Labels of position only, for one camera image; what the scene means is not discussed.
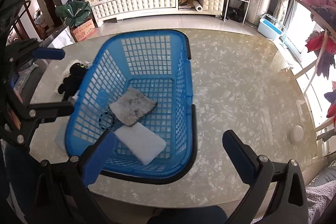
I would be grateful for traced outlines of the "green plastic bag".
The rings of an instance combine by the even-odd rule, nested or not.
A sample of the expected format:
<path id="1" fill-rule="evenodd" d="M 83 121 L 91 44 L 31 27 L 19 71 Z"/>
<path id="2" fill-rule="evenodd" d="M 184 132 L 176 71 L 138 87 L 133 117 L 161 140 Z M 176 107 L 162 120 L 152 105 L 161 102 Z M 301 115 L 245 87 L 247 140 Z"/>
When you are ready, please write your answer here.
<path id="1" fill-rule="evenodd" d="M 55 8 L 56 15 L 70 28 L 83 24 L 92 14 L 91 6 L 86 1 L 72 1 Z"/>

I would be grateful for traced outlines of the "white sponge block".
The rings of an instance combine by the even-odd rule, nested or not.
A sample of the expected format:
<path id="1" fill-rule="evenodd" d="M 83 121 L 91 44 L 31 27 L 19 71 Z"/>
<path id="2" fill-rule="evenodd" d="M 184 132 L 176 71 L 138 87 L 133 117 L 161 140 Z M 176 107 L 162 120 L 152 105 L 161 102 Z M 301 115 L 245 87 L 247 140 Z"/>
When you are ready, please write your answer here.
<path id="1" fill-rule="evenodd" d="M 143 165 L 150 164 L 166 148 L 161 137 L 139 122 L 123 125 L 114 134 Z"/>

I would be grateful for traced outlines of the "black plush toy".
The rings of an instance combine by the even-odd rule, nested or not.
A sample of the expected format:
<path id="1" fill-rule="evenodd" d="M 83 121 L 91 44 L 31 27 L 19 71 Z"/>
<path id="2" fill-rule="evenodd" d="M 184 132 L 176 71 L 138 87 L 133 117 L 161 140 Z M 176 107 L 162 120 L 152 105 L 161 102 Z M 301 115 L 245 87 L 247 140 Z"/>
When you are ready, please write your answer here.
<path id="1" fill-rule="evenodd" d="M 58 87 L 58 93 L 63 95 L 62 101 L 67 101 L 76 94 L 87 70 L 87 66 L 80 62 L 71 65 L 69 75 L 63 78 L 63 82 Z"/>

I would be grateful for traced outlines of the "white blue storage box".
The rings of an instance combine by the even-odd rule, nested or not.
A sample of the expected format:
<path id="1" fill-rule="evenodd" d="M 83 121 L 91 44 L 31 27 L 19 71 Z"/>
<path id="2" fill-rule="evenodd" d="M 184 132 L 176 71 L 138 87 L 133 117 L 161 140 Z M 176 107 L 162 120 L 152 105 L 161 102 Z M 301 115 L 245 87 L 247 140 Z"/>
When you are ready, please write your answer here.
<path id="1" fill-rule="evenodd" d="M 279 39 L 285 34 L 286 29 L 276 18 L 270 14 L 264 14 L 259 21 L 257 31 L 270 40 Z"/>

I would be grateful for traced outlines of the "orange cardboard box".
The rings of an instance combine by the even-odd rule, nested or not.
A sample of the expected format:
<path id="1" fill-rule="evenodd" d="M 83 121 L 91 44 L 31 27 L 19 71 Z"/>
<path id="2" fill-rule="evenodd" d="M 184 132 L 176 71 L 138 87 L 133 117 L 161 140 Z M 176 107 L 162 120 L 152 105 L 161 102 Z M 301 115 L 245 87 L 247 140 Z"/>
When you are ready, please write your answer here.
<path id="1" fill-rule="evenodd" d="M 92 19 L 88 19 L 80 26 L 71 29 L 71 35 L 76 43 L 82 42 L 96 32 Z"/>

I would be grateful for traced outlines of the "light blue sponge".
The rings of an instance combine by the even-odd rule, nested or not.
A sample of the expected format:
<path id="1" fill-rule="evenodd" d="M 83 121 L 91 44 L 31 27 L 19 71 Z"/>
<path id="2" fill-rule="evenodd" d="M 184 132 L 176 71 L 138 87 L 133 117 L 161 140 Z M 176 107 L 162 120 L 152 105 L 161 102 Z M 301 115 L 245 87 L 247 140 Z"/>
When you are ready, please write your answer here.
<path id="1" fill-rule="evenodd" d="M 66 145 L 65 145 L 66 129 L 67 129 L 66 124 L 61 125 L 54 139 L 55 144 L 64 152 L 66 151 Z"/>

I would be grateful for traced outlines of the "grey stained sponge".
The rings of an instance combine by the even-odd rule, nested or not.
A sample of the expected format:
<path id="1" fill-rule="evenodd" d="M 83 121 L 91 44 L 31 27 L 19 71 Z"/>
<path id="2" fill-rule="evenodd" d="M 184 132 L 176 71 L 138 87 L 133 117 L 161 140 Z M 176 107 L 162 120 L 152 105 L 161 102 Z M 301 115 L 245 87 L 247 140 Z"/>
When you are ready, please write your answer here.
<path id="1" fill-rule="evenodd" d="M 157 101 L 150 99 L 138 89 L 128 87 L 117 101 L 109 105 L 109 109 L 121 123 L 130 127 L 156 106 Z"/>

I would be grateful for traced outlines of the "paper towel roll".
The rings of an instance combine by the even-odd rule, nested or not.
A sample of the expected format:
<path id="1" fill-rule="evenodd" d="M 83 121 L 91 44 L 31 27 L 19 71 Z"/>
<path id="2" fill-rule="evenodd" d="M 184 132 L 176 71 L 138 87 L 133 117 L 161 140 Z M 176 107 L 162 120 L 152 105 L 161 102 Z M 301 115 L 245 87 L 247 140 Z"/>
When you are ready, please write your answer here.
<path id="1" fill-rule="evenodd" d="M 197 12 L 203 11 L 203 7 L 198 1 L 193 1 L 193 6 Z"/>

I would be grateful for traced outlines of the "small white round object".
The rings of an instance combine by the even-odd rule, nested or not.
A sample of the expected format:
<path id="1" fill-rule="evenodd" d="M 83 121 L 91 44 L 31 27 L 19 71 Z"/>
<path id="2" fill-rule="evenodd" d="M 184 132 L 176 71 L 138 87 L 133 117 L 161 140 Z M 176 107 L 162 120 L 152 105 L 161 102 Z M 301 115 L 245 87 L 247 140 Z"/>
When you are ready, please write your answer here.
<path id="1" fill-rule="evenodd" d="M 296 125 L 290 132 L 290 140 L 293 144 L 298 144 L 302 142 L 304 137 L 303 128 L 300 125 Z"/>

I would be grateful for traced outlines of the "blue plastic laundry basket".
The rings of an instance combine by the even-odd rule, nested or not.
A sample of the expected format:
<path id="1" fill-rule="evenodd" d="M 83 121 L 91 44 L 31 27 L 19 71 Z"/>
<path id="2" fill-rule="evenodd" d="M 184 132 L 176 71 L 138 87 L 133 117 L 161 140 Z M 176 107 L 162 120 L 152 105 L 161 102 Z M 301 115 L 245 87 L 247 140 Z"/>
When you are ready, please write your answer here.
<path id="1" fill-rule="evenodd" d="M 115 137 L 101 174 L 157 185 L 182 178 L 197 155 L 190 60 L 189 40 L 176 30 L 129 32 L 107 40 L 80 85 L 66 129 L 68 155 L 81 155 L 104 131 L 119 128 L 120 121 L 109 105 L 133 87 L 157 101 L 155 109 L 140 122 L 161 137 L 166 148 L 143 165 Z"/>

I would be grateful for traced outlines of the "white TV cabinet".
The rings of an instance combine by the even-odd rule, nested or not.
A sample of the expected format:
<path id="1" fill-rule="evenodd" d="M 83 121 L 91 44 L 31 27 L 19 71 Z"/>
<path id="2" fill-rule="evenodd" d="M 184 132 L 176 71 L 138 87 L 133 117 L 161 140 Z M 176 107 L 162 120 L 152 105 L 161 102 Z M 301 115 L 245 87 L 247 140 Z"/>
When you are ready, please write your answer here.
<path id="1" fill-rule="evenodd" d="M 193 1 L 198 1 L 202 12 L 197 12 Z M 123 20 L 152 15 L 199 14 L 221 16 L 224 0 L 104 0 L 91 5 L 98 27 L 107 20 Z"/>

